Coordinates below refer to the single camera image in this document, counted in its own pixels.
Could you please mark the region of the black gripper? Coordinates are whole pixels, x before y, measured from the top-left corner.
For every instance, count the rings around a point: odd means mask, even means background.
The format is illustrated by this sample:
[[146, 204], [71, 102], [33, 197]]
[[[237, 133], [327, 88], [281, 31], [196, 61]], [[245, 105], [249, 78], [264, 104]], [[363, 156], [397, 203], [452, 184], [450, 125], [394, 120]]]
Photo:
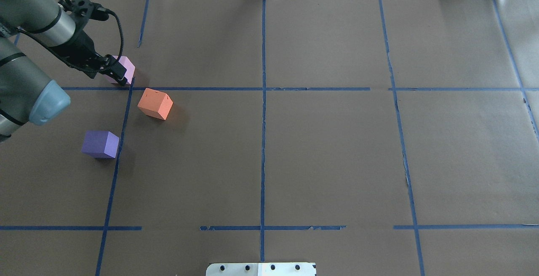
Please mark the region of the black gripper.
[[98, 54], [92, 38], [85, 31], [79, 31], [66, 43], [50, 49], [81, 72], [97, 74], [109, 67], [110, 78], [121, 86], [127, 84], [125, 67], [116, 58]]

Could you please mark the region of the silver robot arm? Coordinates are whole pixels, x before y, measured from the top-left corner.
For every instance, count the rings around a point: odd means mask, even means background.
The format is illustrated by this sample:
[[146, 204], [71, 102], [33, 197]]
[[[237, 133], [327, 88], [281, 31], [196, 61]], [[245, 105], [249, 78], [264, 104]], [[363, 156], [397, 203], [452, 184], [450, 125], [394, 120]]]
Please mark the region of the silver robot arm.
[[[106, 75], [126, 85], [123, 28], [112, 10], [90, 0], [0, 0], [0, 136], [4, 142], [26, 123], [42, 126], [67, 108], [70, 97], [11, 40], [25, 35], [69, 68], [93, 79]], [[117, 56], [101, 55], [84, 28], [90, 20], [116, 20]]]

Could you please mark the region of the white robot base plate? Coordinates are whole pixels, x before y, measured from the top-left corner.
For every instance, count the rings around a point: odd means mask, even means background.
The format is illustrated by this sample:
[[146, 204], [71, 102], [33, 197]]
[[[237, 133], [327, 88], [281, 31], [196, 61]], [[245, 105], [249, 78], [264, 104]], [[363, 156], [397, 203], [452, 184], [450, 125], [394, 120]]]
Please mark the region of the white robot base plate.
[[206, 276], [316, 276], [315, 263], [214, 263], [208, 265]]

